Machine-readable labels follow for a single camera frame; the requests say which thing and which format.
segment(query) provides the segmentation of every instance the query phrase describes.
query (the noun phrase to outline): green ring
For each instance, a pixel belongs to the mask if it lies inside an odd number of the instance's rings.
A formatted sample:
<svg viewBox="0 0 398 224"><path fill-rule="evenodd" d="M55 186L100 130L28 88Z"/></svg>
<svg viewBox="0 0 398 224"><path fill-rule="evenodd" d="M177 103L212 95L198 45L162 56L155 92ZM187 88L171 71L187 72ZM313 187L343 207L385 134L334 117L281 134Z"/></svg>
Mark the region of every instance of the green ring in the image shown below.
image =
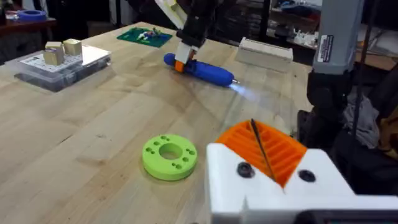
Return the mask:
<svg viewBox="0 0 398 224"><path fill-rule="evenodd" d="M164 158L167 154L173 154L175 158ZM142 161L145 170L153 177L169 181L181 180L193 172L197 163L197 150L188 139L175 134L162 134L145 143Z"/></svg>

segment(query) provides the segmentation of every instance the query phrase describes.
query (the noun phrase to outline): wooden block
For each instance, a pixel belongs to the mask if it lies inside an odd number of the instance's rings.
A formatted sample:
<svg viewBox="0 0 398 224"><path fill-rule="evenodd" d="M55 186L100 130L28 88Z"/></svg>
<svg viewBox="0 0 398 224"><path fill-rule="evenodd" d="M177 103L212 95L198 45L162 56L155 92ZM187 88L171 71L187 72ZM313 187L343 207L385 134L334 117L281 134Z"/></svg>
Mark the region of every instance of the wooden block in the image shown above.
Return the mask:
<svg viewBox="0 0 398 224"><path fill-rule="evenodd" d="M45 48L56 48L60 49L63 52L63 47L61 42L49 41L46 43Z"/></svg>
<svg viewBox="0 0 398 224"><path fill-rule="evenodd" d="M63 62L63 52L53 47L46 48L43 53L47 65L60 65Z"/></svg>
<svg viewBox="0 0 398 224"><path fill-rule="evenodd" d="M290 64L293 62L293 50L243 37L235 60L280 72L288 72Z"/></svg>
<svg viewBox="0 0 398 224"><path fill-rule="evenodd" d="M67 55L80 55L81 54L81 41L75 39L68 39L63 42L65 53Z"/></svg>

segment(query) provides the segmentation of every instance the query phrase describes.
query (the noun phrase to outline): wire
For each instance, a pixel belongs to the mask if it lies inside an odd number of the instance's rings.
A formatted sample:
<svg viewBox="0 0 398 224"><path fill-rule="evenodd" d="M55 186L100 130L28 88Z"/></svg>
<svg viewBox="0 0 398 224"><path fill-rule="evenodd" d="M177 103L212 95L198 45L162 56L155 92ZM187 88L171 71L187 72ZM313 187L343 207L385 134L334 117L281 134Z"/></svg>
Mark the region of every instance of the wire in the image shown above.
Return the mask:
<svg viewBox="0 0 398 224"><path fill-rule="evenodd" d="M355 109L354 109L353 130L351 132L351 134L352 134L351 145L352 145L353 151L352 151L352 155L351 155L351 161L349 161L349 166L347 168L347 179L348 180L351 180L352 169L354 166L353 162L354 162L354 158L356 157L356 150L357 150L357 148L356 148L356 131L358 129L359 108L360 108L360 105L362 102L363 73L364 73L364 69L365 69L365 61L366 61L367 51L369 48L371 32L372 32L372 28L374 25L374 20L376 18L379 3L380 3L380 0L374 0L372 2L373 6L372 6L371 18L369 20L368 28L366 30L364 46L363 46L363 50L361 53L361 63L360 63L361 66L359 68L358 86L356 88L356 101L355 101Z"/></svg>

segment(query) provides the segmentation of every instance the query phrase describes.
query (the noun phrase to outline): orange 3d printed part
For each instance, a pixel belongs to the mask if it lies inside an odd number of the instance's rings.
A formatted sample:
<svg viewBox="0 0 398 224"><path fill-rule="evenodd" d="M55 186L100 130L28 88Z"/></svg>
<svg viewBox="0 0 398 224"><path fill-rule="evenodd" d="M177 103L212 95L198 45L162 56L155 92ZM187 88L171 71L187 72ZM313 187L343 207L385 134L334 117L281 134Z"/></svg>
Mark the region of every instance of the orange 3d printed part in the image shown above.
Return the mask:
<svg viewBox="0 0 398 224"><path fill-rule="evenodd" d="M254 120L233 126L216 142L233 150L282 187L307 151L290 136Z"/></svg>

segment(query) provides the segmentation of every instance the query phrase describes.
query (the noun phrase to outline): clear plastic box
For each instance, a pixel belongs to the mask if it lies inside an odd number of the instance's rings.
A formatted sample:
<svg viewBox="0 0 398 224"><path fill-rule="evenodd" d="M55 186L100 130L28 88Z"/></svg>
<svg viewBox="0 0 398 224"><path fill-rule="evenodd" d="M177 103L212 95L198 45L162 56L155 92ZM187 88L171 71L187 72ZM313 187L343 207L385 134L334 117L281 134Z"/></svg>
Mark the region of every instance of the clear plastic box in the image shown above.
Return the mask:
<svg viewBox="0 0 398 224"><path fill-rule="evenodd" d="M65 55L65 61L58 66L45 64L43 51L11 60L5 65L16 72L16 78L56 92L108 66L110 55L106 50L83 45L81 55Z"/></svg>

